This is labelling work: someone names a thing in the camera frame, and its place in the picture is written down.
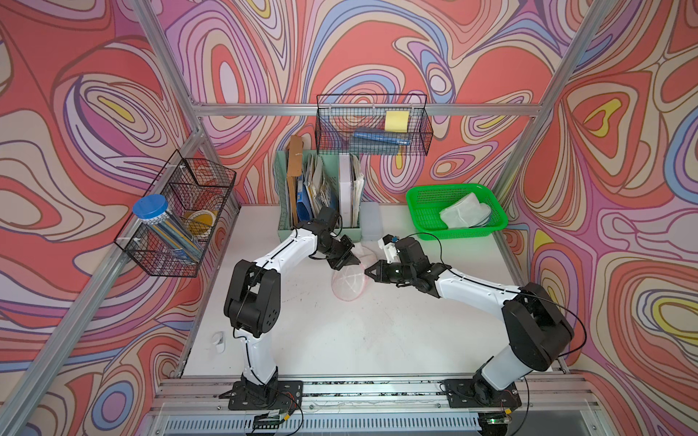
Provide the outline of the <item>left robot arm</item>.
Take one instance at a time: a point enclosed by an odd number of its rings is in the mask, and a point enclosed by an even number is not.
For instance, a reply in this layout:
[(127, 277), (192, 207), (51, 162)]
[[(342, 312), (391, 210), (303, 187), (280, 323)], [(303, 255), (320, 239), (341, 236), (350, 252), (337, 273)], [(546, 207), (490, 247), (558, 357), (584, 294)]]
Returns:
[(246, 392), (267, 397), (277, 388), (278, 367), (265, 336), (281, 314), (283, 274), (317, 254), (335, 271), (359, 265), (352, 240), (334, 232), (341, 224), (339, 212), (325, 206), (319, 216), (300, 223), (270, 253), (234, 266), (223, 311), (234, 339), (245, 349), (241, 383)]

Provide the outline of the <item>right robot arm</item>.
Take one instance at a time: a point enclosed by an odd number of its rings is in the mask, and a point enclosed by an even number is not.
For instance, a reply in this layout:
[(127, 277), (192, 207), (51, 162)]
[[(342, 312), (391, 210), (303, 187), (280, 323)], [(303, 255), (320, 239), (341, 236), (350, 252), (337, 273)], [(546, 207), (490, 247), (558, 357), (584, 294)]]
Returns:
[(365, 269), (376, 283), (413, 287), (437, 299), (464, 303), (492, 314), (504, 324), (508, 345), (484, 363), (470, 381), (469, 393), (481, 405), (497, 394), (513, 392), (516, 380), (545, 372), (574, 339), (566, 309), (537, 283), (508, 286), (460, 272), (443, 261), (432, 262), (413, 236), (387, 235), (385, 254)]

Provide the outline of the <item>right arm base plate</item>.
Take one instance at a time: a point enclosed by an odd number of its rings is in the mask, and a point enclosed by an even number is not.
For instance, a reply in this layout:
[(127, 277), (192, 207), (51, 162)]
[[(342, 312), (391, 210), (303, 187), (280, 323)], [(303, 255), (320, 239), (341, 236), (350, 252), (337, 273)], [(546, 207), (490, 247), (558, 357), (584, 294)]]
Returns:
[(511, 383), (498, 391), (484, 380), (471, 378), (446, 379), (439, 384), (452, 409), (516, 410), (522, 406), (516, 385)]

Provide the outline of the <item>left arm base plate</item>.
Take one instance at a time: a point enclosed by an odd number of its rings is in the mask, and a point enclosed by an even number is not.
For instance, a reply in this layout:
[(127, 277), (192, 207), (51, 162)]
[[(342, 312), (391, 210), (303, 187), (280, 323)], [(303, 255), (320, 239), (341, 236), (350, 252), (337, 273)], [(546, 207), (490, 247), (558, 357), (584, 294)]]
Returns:
[(302, 405), (302, 381), (276, 381), (267, 386), (251, 381), (236, 381), (233, 388), (219, 396), (227, 399), (231, 411), (293, 412)]

